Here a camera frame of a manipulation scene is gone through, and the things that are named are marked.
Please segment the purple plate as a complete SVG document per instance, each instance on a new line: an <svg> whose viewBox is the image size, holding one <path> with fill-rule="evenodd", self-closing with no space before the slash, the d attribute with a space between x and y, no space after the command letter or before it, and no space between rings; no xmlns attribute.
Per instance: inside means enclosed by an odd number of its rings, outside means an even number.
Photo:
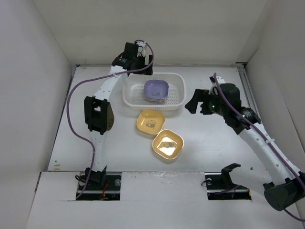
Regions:
<svg viewBox="0 0 305 229"><path fill-rule="evenodd" d="M169 85L163 80L148 80L144 84L144 97L148 101L161 102L168 97Z"/></svg>

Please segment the yellow plate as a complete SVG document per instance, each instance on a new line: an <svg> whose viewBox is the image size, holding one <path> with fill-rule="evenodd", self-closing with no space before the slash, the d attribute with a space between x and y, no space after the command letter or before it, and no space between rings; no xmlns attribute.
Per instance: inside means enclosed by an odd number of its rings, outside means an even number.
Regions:
<svg viewBox="0 0 305 229"><path fill-rule="evenodd" d="M183 138L168 129L162 130L152 142L154 152L167 160L176 159L183 146Z"/></svg>
<svg viewBox="0 0 305 229"><path fill-rule="evenodd" d="M143 110L137 121L136 127L147 134L157 135L163 129L165 117L162 113L155 110Z"/></svg>

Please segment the cream plate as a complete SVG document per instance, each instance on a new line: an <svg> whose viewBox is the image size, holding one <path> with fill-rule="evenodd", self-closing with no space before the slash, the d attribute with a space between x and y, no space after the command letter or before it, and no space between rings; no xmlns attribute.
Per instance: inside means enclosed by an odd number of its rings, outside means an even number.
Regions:
<svg viewBox="0 0 305 229"><path fill-rule="evenodd" d="M157 103L157 104L161 104L163 102L166 101L166 98L163 98L163 99L151 99L151 98L146 98L145 97L145 100L150 102L150 103Z"/></svg>

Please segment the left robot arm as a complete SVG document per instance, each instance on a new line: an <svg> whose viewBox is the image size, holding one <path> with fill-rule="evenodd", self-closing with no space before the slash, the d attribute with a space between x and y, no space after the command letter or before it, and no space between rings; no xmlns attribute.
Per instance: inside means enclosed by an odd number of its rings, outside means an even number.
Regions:
<svg viewBox="0 0 305 229"><path fill-rule="evenodd" d="M110 96L131 73L152 75L154 55L149 55L146 64L146 48L150 48L150 46L143 40L127 42L124 51L113 60L107 77L96 78L96 81L105 79L99 90L93 96L87 96L84 99L84 118L93 146L93 156L90 166L85 170L85 178L87 183L95 189L103 188L107 182L104 143L106 133L114 124Z"/></svg>

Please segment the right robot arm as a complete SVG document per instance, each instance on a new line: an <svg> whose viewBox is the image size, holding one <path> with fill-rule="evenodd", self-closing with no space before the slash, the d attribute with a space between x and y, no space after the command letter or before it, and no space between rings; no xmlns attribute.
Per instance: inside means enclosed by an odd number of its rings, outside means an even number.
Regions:
<svg viewBox="0 0 305 229"><path fill-rule="evenodd" d="M240 90L232 83L213 83L211 89L195 89L185 108L192 114L201 107L203 115L219 115L256 154L263 168L256 169L250 159L222 168L212 181L226 191L243 186L265 197L275 210L286 210L305 197L305 174L291 163L266 132L251 108L242 106Z"/></svg>

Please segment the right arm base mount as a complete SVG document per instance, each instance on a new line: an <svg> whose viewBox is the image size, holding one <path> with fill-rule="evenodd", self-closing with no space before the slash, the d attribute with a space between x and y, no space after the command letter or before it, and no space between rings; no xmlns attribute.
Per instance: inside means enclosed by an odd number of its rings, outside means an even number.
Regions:
<svg viewBox="0 0 305 229"><path fill-rule="evenodd" d="M208 200L252 200L248 188L236 184L225 184L220 172L204 175L205 180L201 186L206 188Z"/></svg>

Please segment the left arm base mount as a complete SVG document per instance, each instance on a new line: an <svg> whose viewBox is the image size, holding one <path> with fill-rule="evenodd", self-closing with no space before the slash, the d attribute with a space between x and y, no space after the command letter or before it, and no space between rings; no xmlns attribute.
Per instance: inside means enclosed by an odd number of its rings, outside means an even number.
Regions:
<svg viewBox="0 0 305 229"><path fill-rule="evenodd" d="M99 187L92 182L88 182L84 192L77 197L85 185L85 175L76 175L78 189L76 200L78 201L118 201L121 196L121 175L108 175L105 186Z"/></svg>

